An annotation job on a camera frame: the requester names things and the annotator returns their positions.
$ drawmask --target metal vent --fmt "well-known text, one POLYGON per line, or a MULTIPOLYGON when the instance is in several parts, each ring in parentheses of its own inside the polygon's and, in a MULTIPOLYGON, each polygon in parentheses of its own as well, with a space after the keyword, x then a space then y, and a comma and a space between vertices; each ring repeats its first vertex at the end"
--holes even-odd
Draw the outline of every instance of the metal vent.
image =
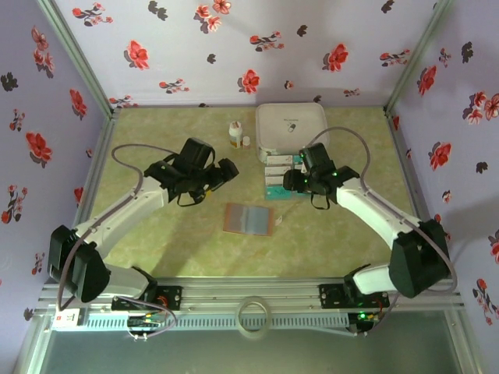
MULTIPOLYGON (((207 331, 207 330, 236 330, 233 315, 184 315, 179 316, 179 322, 172 331, 207 331)), ((124 331, 127 330, 127 315, 113 316, 95 314, 89 315, 81 326, 58 329, 60 331, 124 331)), ((265 315, 243 314, 241 324, 248 330, 259 330, 266 322, 265 315)), ((271 329, 297 330, 311 327, 339 328, 348 327, 347 313, 324 313, 319 316, 312 314, 275 314, 272 316, 271 329)), ((136 328, 131 330, 152 330, 136 328)))

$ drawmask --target small bottle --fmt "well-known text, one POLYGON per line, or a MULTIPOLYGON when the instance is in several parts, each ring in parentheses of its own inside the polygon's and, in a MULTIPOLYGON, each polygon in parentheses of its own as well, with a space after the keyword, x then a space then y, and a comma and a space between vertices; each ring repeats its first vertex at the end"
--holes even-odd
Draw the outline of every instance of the small bottle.
POLYGON ((233 121, 228 126, 228 138, 235 148, 242 147, 242 125, 239 121, 233 121))
POLYGON ((248 150, 250 148, 250 138, 249 136, 244 136, 242 138, 242 148, 248 150))

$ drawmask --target floral wallpaper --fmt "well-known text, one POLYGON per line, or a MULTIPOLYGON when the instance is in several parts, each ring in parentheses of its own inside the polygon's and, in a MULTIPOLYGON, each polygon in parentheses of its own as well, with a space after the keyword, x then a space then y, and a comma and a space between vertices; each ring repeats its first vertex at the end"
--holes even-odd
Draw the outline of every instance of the floral wallpaper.
POLYGON ((0 14, 0 372, 12 372, 43 283, 51 232, 71 226, 104 123, 36 2, 0 14))
POLYGON ((111 106, 209 107, 384 105, 435 1, 55 3, 111 106))
POLYGON ((494 0, 455 0, 392 113, 417 193, 448 233, 490 369, 499 367, 499 41, 490 38, 499 34, 497 14, 494 0))

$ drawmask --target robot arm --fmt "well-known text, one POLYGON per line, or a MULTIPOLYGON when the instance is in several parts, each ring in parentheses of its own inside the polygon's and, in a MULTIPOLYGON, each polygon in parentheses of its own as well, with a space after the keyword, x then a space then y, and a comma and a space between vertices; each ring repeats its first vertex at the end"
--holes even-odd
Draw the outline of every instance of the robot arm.
POLYGON ((439 280, 449 275, 449 269, 427 240, 422 231, 438 245, 448 257, 445 233, 435 221, 421 222, 377 195, 362 184, 359 174, 351 168, 336 168, 322 143, 299 152, 307 173, 287 171, 284 187, 288 190, 308 192, 350 210, 376 233, 391 249, 389 264, 362 266, 345 277, 345 291, 352 299, 380 291, 398 291, 414 298, 439 280))
POLYGON ((156 287, 154 278, 134 267, 124 269, 105 265, 103 259, 121 237, 156 209, 174 199, 178 199, 179 204, 184 193, 193 198, 194 203, 190 205, 201 203, 208 192, 239 173, 228 159, 220 160, 219 168, 213 162, 205 167, 210 155, 214 158, 211 146, 190 138, 179 154, 152 164, 144 172, 139 189, 126 193, 99 216, 72 230, 65 226, 55 229, 48 257, 51 277, 60 281, 63 268, 69 262, 63 283, 82 302, 90 302, 101 294, 150 301, 156 287))

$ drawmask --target textured floor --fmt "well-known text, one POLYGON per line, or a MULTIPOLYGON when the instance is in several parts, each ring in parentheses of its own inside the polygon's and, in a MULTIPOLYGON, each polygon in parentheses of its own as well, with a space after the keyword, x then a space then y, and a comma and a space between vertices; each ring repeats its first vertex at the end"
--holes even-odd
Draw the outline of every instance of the textured floor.
MULTIPOLYGON (((408 194, 381 108, 326 108, 329 126, 360 132, 369 143, 373 162, 367 183, 394 205, 410 211, 408 194)), ((358 217, 338 206, 315 210, 308 199, 269 202, 264 198, 264 166, 255 151, 255 108, 133 108, 122 111, 111 146, 149 143, 179 151, 195 136, 210 143, 217 159, 232 159, 239 176, 211 194, 199 206, 175 203, 152 213, 111 251, 107 263, 137 265, 156 277, 345 275, 364 263, 388 261, 390 251, 358 217), (251 150, 228 144, 228 124, 243 123, 251 150), (226 203, 274 208, 283 221, 271 237, 222 231, 226 203)), ((361 171, 366 161, 362 145, 343 132, 331 133, 329 154, 337 166, 361 171)), ((156 150, 120 150, 119 156, 142 170, 165 157, 156 150)), ((93 215, 134 186, 136 176, 106 161, 93 215)))

